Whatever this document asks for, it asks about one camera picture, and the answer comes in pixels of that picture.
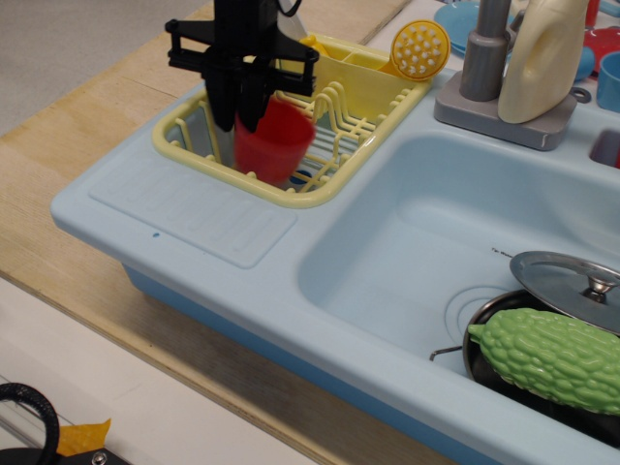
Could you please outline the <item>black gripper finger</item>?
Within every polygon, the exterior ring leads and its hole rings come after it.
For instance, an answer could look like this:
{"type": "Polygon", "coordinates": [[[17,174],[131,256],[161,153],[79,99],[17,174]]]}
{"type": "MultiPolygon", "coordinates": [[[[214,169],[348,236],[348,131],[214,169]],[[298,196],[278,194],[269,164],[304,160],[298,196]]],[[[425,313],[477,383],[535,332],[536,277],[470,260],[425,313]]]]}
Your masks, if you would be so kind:
{"type": "Polygon", "coordinates": [[[209,69],[202,77],[215,124],[224,132],[229,132],[237,112],[240,80],[230,70],[219,69],[209,69]]]}
{"type": "Polygon", "coordinates": [[[275,91],[271,79],[244,79],[237,104],[238,117],[247,131],[255,133],[275,91]]]}

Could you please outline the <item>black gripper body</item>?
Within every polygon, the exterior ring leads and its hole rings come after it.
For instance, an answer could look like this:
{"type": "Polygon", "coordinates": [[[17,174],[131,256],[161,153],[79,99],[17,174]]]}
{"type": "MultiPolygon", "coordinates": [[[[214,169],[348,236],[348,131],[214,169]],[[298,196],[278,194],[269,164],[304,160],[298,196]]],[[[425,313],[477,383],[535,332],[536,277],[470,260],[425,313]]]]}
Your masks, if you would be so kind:
{"type": "Polygon", "coordinates": [[[165,25],[170,65],[199,73],[215,97],[236,97],[252,88],[263,95],[282,90],[309,96],[319,53],[278,26],[279,16],[294,16],[299,5],[216,1],[211,20],[171,19],[165,25]]]}

